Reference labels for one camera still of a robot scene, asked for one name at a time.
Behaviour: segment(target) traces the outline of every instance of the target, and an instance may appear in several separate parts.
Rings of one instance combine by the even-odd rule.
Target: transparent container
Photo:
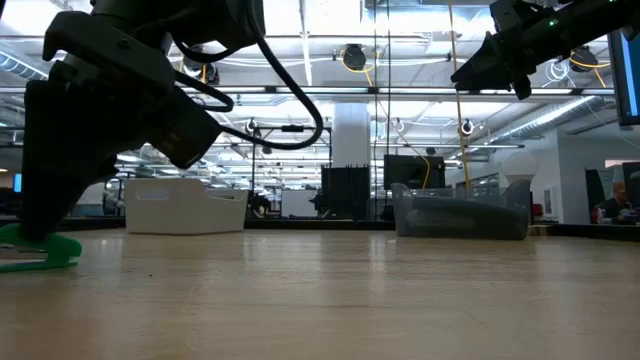
[[[523,240],[531,182],[508,188],[410,190],[392,184],[396,232],[406,237]]]

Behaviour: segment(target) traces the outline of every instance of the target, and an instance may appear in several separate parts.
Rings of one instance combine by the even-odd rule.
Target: green object
[[[51,234],[37,243],[25,240],[20,236],[20,225],[17,224],[0,228],[0,244],[43,250],[49,255],[44,261],[0,265],[0,273],[72,267],[78,265],[72,260],[82,254],[79,242],[58,234]]]

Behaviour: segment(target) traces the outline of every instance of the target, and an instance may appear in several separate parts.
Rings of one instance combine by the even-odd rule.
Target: desk
[[[637,359],[640,246],[75,233],[77,269],[0,276],[1,359]]]

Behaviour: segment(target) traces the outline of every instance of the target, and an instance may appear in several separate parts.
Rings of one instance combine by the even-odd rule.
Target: white bin
[[[198,179],[125,182],[127,232],[199,235],[244,230],[247,190],[206,190]]]

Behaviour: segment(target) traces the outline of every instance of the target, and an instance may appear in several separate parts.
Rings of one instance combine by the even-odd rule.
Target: computer monitor
[[[13,175],[13,192],[22,192],[22,174]]]
[[[431,170],[426,189],[440,189],[446,186],[444,172],[445,162],[439,156],[425,156]],[[391,189],[391,184],[405,184],[409,189],[422,189],[427,177],[427,164],[420,156],[385,155],[384,156],[384,188]]]
[[[620,125],[640,124],[640,36],[629,42],[616,31],[609,35],[609,52]]]

